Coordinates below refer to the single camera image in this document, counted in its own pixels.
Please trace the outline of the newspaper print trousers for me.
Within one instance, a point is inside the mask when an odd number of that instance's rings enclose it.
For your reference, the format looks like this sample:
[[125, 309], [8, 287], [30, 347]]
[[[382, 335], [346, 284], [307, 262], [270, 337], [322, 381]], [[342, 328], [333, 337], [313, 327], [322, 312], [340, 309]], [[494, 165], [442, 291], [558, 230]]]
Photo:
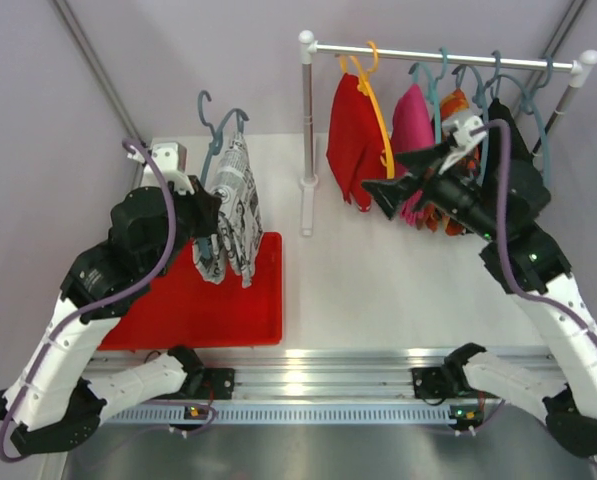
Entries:
[[194, 266], [202, 279], [220, 284], [231, 269], [244, 288], [252, 285], [263, 236], [259, 196], [245, 136], [235, 132], [209, 182], [221, 198], [217, 232], [192, 243]]

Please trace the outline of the red trousers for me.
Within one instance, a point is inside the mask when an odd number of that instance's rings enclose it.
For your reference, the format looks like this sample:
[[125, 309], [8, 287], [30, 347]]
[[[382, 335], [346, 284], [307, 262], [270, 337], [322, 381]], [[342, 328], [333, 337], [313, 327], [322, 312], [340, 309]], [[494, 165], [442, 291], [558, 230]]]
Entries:
[[364, 180], [385, 179], [384, 142], [370, 99], [358, 89], [359, 78], [344, 73], [334, 94], [326, 158], [343, 200], [361, 212], [371, 209]]

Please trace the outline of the teal hanger of newspaper trousers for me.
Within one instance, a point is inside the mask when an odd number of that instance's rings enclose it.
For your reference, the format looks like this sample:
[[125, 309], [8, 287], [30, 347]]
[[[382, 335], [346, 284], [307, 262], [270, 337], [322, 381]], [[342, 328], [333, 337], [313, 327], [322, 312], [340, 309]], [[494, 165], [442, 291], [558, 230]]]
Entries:
[[204, 114], [204, 104], [206, 102], [210, 102], [211, 100], [212, 97], [207, 90], [201, 90], [199, 92], [197, 97], [197, 111], [199, 120], [203, 126], [209, 129], [211, 135], [211, 140], [207, 147], [207, 153], [205, 155], [200, 175], [200, 183], [203, 186], [206, 185], [212, 159], [218, 156], [222, 150], [224, 143], [224, 129], [230, 118], [232, 116], [236, 117], [236, 128], [237, 131], [240, 133], [244, 132], [245, 123], [249, 121], [248, 114], [243, 109], [235, 107], [230, 109], [219, 122], [219, 124], [215, 126], [213, 123], [206, 119]]

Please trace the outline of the orange plastic hanger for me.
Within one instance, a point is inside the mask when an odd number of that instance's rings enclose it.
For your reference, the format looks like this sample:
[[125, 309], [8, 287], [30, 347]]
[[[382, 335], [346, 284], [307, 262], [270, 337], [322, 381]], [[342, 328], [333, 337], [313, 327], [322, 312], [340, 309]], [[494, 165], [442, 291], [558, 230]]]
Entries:
[[391, 141], [390, 141], [389, 133], [388, 133], [385, 121], [384, 121], [382, 110], [380, 108], [379, 102], [376, 98], [376, 95], [374, 93], [374, 90], [373, 90], [371, 82], [370, 82], [371, 75], [377, 71], [378, 66], [379, 66], [378, 49], [377, 49], [376, 44], [372, 40], [367, 41], [367, 45], [371, 49], [371, 55], [372, 55], [372, 59], [373, 59], [373, 63], [369, 69], [365, 69], [361, 65], [361, 63], [357, 59], [357, 57], [354, 55], [342, 56], [339, 59], [339, 64], [340, 64], [341, 71], [343, 73], [348, 72], [347, 59], [350, 59], [356, 67], [357, 77], [358, 77], [357, 90], [369, 99], [371, 107], [372, 107], [372, 111], [374, 113], [374, 116], [375, 116], [375, 119], [376, 119], [376, 122], [377, 122], [377, 125], [379, 128], [379, 132], [381, 135], [383, 149], [380, 154], [380, 160], [381, 160], [382, 165], [385, 168], [386, 178], [394, 179], [395, 178], [395, 162], [394, 162]]

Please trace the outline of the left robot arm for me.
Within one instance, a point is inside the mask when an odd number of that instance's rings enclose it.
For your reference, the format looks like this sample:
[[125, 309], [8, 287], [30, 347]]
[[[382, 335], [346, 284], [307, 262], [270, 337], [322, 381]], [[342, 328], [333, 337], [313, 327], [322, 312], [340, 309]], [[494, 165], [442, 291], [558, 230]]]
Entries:
[[28, 365], [0, 390], [0, 460], [66, 452], [116, 414], [159, 397], [191, 399], [205, 367], [190, 348], [97, 380], [83, 376], [102, 340], [191, 239], [216, 232], [221, 199], [196, 177], [132, 190], [110, 212], [106, 240], [76, 257]]

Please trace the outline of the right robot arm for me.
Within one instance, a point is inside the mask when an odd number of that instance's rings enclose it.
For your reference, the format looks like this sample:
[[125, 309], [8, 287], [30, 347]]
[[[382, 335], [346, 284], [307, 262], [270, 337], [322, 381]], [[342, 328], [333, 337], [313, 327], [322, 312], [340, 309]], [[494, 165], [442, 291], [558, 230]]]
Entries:
[[503, 291], [516, 298], [547, 344], [564, 378], [548, 381], [486, 347], [467, 343], [437, 367], [440, 397], [492, 394], [541, 422], [569, 453], [597, 455], [597, 322], [582, 299], [573, 268], [556, 240], [536, 222], [550, 199], [540, 174], [517, 162], [507, 144], [492, 195], [454, 174], [455, 146], [407, 152], [397, 179], [365, 180], [362, 187], [388, 218], [415, 193], [477, 234], [480, 258]]

